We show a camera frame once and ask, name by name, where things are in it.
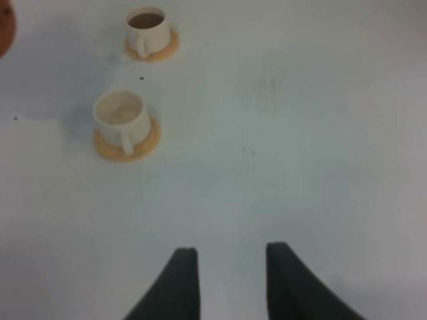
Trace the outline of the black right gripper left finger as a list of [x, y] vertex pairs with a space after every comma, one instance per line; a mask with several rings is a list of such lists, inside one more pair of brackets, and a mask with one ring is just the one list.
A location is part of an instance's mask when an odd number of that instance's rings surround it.
[[176, 249], [153, 285], [125, 318], [201, 319], [197, 250]]

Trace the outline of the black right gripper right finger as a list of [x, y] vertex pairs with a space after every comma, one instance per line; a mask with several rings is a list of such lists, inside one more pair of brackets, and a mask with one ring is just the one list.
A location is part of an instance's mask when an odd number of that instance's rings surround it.
[[361, 319], [324, 285], [287, 243], [266, 246], [269, 319]]

